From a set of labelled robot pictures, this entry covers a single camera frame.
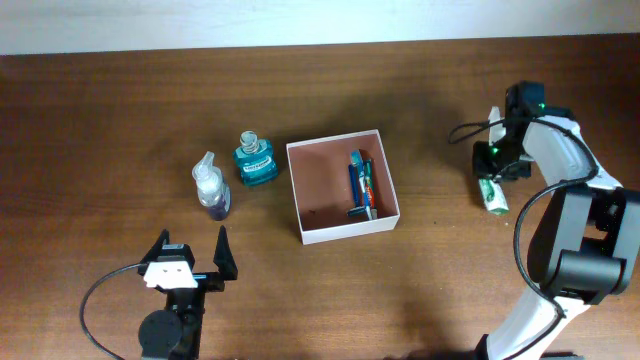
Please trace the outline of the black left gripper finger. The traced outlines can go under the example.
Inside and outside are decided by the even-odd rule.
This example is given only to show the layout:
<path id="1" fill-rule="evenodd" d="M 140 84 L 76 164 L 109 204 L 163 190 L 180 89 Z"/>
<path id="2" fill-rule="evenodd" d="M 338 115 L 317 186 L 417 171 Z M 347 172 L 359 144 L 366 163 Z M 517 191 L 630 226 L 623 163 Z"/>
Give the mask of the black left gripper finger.
<path id="1" fill-rule="evenodd" d="M 155 241 L 155 243 L 151 246 L 150 250 L 143 256 L 141 259 L 142 263 L 150 263 L 157 260 L 160 256 L 163 246 L 170 243 L 170 233 L 167 229 L 163 229 Z"/>
<path id="2" fill-rule="evenodd" d="M 213 263 L 218 268 L 218 273 L 224 281 L 233 281 L 238 278 L 238 267 L 234 260 L 226 228 L 221 226 L 218 233 Z"/>

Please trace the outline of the green white tissue packet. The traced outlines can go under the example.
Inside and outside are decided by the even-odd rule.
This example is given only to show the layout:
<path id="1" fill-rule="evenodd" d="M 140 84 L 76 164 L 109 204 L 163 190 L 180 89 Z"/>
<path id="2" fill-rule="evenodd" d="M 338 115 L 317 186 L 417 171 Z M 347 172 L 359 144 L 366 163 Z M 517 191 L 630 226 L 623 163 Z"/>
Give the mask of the green white tissue packet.
<path id="1" fill-rule="evenodd" d="M 509 212 L 504 192 L 499 184 L 489 179 L 479 179 L 478 184 L 483 204 L 489 213 L 504 215 Z"/>

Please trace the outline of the clear foam pump bottle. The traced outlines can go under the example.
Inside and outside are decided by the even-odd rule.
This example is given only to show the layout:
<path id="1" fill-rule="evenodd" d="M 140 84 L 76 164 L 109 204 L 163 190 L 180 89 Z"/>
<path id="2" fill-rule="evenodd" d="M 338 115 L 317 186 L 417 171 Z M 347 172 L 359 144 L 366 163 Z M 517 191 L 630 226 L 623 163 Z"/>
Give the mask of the clear foam pump bottle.
<path id="1" fill-rule="evenodd" d="M 222 221 L 231 209 L 231 190 L 222 171 L 214 165 L 215 154 L 207 151 L 193 167 L 197 195 L 201 205 L 215 221 Z"/>

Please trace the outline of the pink cardboard box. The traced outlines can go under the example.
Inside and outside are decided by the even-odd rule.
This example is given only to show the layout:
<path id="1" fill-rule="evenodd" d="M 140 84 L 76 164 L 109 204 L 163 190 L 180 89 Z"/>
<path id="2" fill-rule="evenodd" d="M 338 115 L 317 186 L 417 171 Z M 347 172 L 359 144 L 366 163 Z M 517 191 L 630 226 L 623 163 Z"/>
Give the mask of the pink cardboard box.
<path id="1" fill-rule="evenodd" d="M 354 207 L 348 166 L 355 150 L 372 160 L 375 220 L 347 215 Z M 286 153 L 303 244 L 395 228 L 400 208 L 378 130 L 289 143 Z"/>

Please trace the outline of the blue white toothbrush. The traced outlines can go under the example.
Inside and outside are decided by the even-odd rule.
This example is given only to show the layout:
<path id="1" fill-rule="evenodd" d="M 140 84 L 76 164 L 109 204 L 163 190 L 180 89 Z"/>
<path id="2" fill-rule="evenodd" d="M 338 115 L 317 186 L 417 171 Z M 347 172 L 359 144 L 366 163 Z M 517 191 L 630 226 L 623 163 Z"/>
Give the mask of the blue white toothbrush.
<path id="1" fill-rule="evenodd" d="M 370 209 L 369 209 L 369 202 L 368 202 L 367 195 L 366 195 L 365 182 L 364 182 L 364 161 L 362 159 L 360 151 L 359 150 L 353 151 L 350 154 L 350 159 L 351 159 L 351 163 L 350 164 L 352 164 L 356 169 L 358 182 L 359 182 L 359 186 L 360 186 L 360 190 L 361 190 L 361 200 L 362 200 L 362 204 L 364 205 L 364 209 L 365 209 L 365 212 L 362 213 L 362 214 L 365 214 L 367 216 L 368 220 L 372 220 L 371 219 Z"/>

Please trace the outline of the blue disposable razor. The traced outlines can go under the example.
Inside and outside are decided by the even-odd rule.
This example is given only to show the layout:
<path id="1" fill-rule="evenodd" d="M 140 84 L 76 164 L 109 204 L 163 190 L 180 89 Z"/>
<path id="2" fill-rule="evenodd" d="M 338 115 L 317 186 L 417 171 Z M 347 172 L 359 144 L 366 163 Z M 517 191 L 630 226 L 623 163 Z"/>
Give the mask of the blue disposable razor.
<path id="1" fill-rule="evenodd" d="M 347 211 L 347 215 L 349 217 L 355 217 L 364 213 L 365 209 L 361 200 L 361 190 L 358 182 L 356 169 L 352 164 L 350 164 L 348 166 L 348 171 L 349 171 L 349 179 L 351 184 L 351 192 L 352 192 L 354 206 L 352 209 Z"/>

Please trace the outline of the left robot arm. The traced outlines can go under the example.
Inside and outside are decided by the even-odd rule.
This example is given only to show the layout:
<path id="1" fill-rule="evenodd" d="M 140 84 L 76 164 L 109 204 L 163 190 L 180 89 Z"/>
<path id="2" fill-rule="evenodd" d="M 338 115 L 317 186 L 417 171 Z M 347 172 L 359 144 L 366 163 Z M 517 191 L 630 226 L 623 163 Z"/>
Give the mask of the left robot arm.
<path id="1" fill-rule="evenodd" d="M 161 231 L 137 271 L 148 288 L 166 296 L 165 306 L 147 315 L 139 326 L 142 360 L 199 357 L 205 297 L 222 292 L 225 283 L 238 275 L 224 229 L 219 233 L 213 262 L 217 271 L 195 273 L 190 246 L 172 244 L 169 231 Z"/>

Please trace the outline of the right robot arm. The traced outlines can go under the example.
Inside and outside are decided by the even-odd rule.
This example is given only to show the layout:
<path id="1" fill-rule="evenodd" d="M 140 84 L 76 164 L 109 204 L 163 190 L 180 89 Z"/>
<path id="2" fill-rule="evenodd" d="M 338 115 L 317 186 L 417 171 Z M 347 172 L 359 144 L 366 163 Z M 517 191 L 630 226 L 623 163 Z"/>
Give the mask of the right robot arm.
<path id="1" fill-rule="evenodd" d="M 525 290 L 473 359 L 545 359 L 577 315 L 628 286 L 639 252 L 639 195 L 599 164 L 574 114 L 546 102 L 540 83 L 508 88 L 503 107 L 456 126 L 451 144 L 474 141 L 472 171 L 486 209 L 507 209 L 501 186 L 538 168 L 549 204 L 528 245 L 513 244 Z M 304 244 L 392 230 L 400 209 L 375 130 L 286 147 Z"/>

